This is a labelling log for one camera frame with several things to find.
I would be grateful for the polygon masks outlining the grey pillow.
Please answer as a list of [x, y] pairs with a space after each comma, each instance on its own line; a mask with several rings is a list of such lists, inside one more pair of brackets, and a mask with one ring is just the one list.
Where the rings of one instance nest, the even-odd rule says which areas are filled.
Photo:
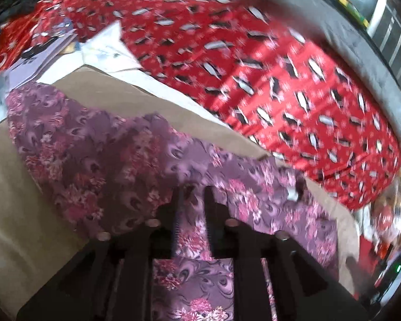
[[401, 142], [401, 88], [367, 32], [333, 0], [271, 0], [292, 27], [324, 42], [357, 74]]

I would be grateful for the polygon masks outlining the red penguin pattern quilt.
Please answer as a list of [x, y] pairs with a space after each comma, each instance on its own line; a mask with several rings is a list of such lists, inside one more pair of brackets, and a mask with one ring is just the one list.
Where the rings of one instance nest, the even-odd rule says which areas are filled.
[[355, 71], [288, 27], [267, 0], [42, 0], [1, 28], [0, 71], [64, 21], [80, 41], [119, 22], [146, 74], [351, 210], [378, 198], [401, 167], [401, 144]]

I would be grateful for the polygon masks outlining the purple floral shirt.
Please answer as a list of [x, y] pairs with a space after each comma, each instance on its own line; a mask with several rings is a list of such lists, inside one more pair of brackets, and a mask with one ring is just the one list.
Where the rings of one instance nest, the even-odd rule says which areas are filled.
[[203, 191], [254, 230], [284, 230], [332, 276], [337, 224], [301, 172], [175, 130], [159, 114], [122, 118], [32, 83], [6, 98], [10, 136], [30, 176], [79, 233], [134, 230], [187, 191], [173, 257], [153, 264], [155, 320], [232, 320], [233, 264], [211, 255]]

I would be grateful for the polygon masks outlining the beige fleece blanket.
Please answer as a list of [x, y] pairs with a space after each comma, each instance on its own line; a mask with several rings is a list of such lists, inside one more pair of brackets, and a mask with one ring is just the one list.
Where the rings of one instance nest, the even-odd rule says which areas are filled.
[[[239, 156], [257, 160], [271, 157], [278, 166], [288, 167], [229, 128], [94, 70], [80, 69], [54, 84], [44, 85], [55, 87], [82, 106], [122, 118], [159, 114], [175, 130], [193, 138]], [[5, 107], [6, 117], [0, 123], [0, 306], [10, 317], [15, 317], [88, 239], [106, 241], [117, 235], [84, 235], [60, 215], [19, 155], [10, 136], [6, 102]], [[353, 293], [353, 279], [345, 261], [359, 257], [355, 222], [343, 205], [303, 176], [309, 192], [337, 224], [338, 275], [333, 277]]]

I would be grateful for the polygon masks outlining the white paper sheets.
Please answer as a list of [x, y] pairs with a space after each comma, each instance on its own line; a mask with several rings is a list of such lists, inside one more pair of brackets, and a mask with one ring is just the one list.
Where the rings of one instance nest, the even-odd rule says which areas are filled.
[[22, 52], [19, 59], [5, 71], [6, 84], [16, 88], [58, 62], [58, 71], [72, 70], [84, 64], [103, 72], [138, 70], [141, 65], [121, 40], [119, 21], [113, 22], [87, 42], [76, 42], [76, 30], [55, 36], [43, 44]]

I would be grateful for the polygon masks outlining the plastic bag with toys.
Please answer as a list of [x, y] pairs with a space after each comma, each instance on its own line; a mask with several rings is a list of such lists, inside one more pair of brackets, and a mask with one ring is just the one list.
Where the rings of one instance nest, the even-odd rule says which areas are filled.
[[401, 169], [375, 201], [355, 213], [355, 219], [361, 237], [379, 258], [401, 252]]

